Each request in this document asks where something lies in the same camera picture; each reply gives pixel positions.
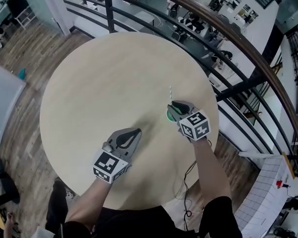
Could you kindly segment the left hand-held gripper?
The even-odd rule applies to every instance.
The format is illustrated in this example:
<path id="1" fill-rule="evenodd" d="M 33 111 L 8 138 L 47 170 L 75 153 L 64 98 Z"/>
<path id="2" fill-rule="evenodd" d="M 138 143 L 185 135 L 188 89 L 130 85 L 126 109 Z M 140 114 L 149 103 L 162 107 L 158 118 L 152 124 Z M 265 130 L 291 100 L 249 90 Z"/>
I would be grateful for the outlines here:
<path id="1" fill-rule="evenodd" d="M 94 175 L 112 184 L 131 167 L 131 157 L 134 154 L 142 131 L 140 128 L 130 127 L 117 130 L 107 139 L 94 156 Z"/>

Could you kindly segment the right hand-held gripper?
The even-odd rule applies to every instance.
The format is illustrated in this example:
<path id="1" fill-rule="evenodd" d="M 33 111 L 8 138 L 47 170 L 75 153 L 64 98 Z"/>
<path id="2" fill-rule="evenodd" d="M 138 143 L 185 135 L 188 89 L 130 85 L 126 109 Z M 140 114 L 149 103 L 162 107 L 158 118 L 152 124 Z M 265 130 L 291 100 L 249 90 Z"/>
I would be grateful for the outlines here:
<path id="1" fill-rule="evenodd" d="M 211 133 L 209 118 L 203 110 L 198 110 L 192 113 L 196 107 L 187 101 L 172 101 L 171 105 L 167 105 L 167 117 L 170 121 L 178 122 L 179 127 L 184 136 L 190 141 L 197 141 L 206 137 Z M 184 119 L 181 119 L 182 114 L 190 114 Z"/>

